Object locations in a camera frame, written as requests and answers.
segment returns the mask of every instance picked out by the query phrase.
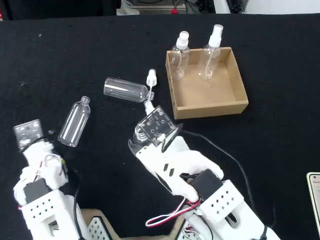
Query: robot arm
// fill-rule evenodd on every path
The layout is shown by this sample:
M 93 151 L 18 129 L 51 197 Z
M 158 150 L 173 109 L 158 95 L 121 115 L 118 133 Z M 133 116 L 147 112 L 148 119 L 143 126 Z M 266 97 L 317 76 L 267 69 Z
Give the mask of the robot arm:
M 274 231 L 265 227 L 251 210 L 233 183 L 230 180 L 222 181 L 224 173 L 217 164 L 200 152 L 190 150 L 183 137 L 174 138 L 174 131 L 164 134 L 164 137 L 163 133 L 166 133 L 166 130 L 160 130 L 162 120 L 155 115 L 159 109 L 165 115 L 159 107 L 153 111 L 149 109 L 148 116 L 137 125 L 146 134 L 144 139 L 148 140 L 139 141 L 139 137 L 134 136 L 134 140 L 129 140 L 128 145 L 145 168 L 172 195 L 183 196 L 193 203 L 201 199 L 201 204 L 196 209 L 184 214 L 193 229 L 199 233 L 200 238 L 204 240 L 279 240 Z M 153 133 L 157 134 L 156 138 L 158 137 L 162 144 L 174 138 L 166 151 L 163 151 L 162 144 L 154 144 L 157 141 L 148 128 L 143 128 L 145 123 L 153 126 L 153 130 L 158 127 L 158 131 L 155 130 L 156 133 Z M 198 175 L 198 184 L 189 184 L 182 178 L 183 174 Z
M 33 240 L 79 240 L 75 199 L 59 190 L 68 182 L 64 160 L 45 141 L 39 120 L 15 126 L 14 131 L 18 147 L 28 162 L 13 188 L 14 197 Z M 90 239 L 78 205 L 76 215 L 83 238 Z

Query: black table surface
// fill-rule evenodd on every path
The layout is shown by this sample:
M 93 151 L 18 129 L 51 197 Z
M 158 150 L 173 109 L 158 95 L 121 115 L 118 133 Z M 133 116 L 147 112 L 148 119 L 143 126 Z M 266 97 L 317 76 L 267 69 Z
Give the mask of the black table surface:
M 144 83 L 157 70 L 155 105 L 173 118 L 166 50 L 181 30 L 190 48 L 224 26 L 249 105 L 243 114 L 186 119 L 242 163 L 259 217 L 281 239 L 317 239 L 306 174 L 320 172 L 320 15 L 153 15 L 28 20 L 0 23 L 0 239 L 31 239 L 13 186 L 26 161 L 13 126 L 40 119 L 56 140 L 71 105 L 91 98 L 91 115 L 76 148 L 56 143 L 82 176 L 81 208 L 103 211 L 121 237 L 167 234 L 173 222 L 147 229 L 145 221 L 171 212 L 171 196 L 135 159 L 128 139 L 145 113 L 142 104 L 103 95 L 107 76 Z M 248 200 L 239 168 L 206 142 L 185 137 L 224 170 Z

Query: open cardboard box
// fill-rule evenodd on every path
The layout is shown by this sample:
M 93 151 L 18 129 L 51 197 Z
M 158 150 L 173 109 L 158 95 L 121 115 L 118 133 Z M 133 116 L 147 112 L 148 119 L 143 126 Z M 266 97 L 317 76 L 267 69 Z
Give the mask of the open cardboard box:
M 175 119 L 240 114 L 248 98 L 231 47 L 222 47 L 218 67 L 209 80 L 197 75 L 201 49 L 191 49 L 183 79 L 172 78 L 171 51 L 166 52 L 166 72 Z

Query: clear plastic bottle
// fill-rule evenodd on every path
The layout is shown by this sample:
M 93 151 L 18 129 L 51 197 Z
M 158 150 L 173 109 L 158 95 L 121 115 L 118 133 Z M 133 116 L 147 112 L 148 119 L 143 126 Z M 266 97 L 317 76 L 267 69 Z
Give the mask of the clear plastic bottle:
M 205 80 L 210 79 L 217 69 L 221 53 L 220 43 L 223 29 L 224 27 L 222 25 L 214 25 L 209 43 L 202 49 L 197 72 L 198 75 Z
M 189 63 L 190 49 L 188 47 L 189 33 L 182 31 L 179 34 L 176 44 L 172 47 L 170 66 L 173 79 L 182 79 L 185 76 Z
M 145 85 L 108 77 L 104 83 L 103 94 L 118 99 L 142 103 L 149 99 L 150 91 L 148 91 Z M 151 92 L 150 100 L 152 100 L 153 97 L 154 93 Z
M 58 136 L 58 141 L 70 147 L 76 147 L 90 115 L 90 98 L 83 96 L 73 104 Z

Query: bottle cap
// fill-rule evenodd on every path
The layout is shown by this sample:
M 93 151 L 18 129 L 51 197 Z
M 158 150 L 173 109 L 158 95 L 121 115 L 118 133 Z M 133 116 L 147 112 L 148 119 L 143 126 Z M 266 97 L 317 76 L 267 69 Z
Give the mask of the bottle cap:
M 222 36 L 223 30 L 224 30 L 224 27 L 222 25 L 219 25 L 219 24 L 214 25 L 212 34 L 209 39 L 209 46 L 210 47 L 213 47 L 213 48 L 220 47 L 221 36 Z
M 176 47 L 180 50 L 185 50 L 189 43 L 189 33 L 187 31 L 182 31 L 176 40 Z

